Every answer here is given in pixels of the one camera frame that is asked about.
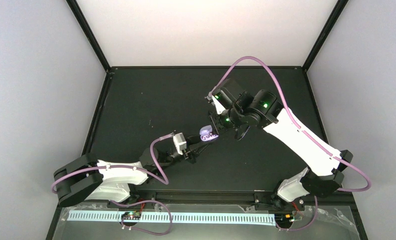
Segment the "lavender earbud charging case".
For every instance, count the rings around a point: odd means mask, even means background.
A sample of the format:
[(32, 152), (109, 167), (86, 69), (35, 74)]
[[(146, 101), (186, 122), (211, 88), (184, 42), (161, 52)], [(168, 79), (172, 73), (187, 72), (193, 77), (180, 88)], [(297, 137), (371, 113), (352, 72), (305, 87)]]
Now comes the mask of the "lavender earbud charging case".
[(200, 140), (204, 143), (212, 143), (214, 142), (219, 135), (213, 131), (211, 125), (206, 125), (199, 130)]

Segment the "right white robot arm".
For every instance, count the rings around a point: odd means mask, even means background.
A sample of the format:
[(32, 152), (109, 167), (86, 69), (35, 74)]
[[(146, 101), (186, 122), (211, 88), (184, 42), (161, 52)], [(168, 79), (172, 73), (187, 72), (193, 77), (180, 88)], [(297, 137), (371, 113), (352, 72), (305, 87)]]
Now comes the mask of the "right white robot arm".
[(271, 92), (262, 89), (251, 95), (229, 79), (207, 99), (216, 108), (210, 115), (216, 135), (234, 129), (235, 138), (240, 139), (250, 127), (257, 127), (279, 139), (306, 163), (300, 173), (280, 181), (275, 188), (270, 196), (274, 208), (282, 210), (308, 194), (327, 197), (341, 187), (346, 166), (336, 158), (345, 157), (350, 162), (353, 155), (331, 147), (300, 121), (292, 121), (292, 111), (286, 110)]

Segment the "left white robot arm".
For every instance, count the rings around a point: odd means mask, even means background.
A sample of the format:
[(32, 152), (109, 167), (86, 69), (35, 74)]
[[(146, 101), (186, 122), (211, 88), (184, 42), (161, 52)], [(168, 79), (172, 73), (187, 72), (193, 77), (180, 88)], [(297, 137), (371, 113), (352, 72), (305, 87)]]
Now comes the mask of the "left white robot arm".
[(189, 138), (182, 133), (169, 133), (154, 140), (144, 151), (143, 159), (133, 163), (104, 161), (87, 153), (54, 172), (51, 191), (61, 207), (85, 200), (122, 203), (132, 195), (131, 185), (139, 186), (149, 180), (168, 185), (165, 168), (185, 160), (194, 163), (217, 137), (213, 133)]

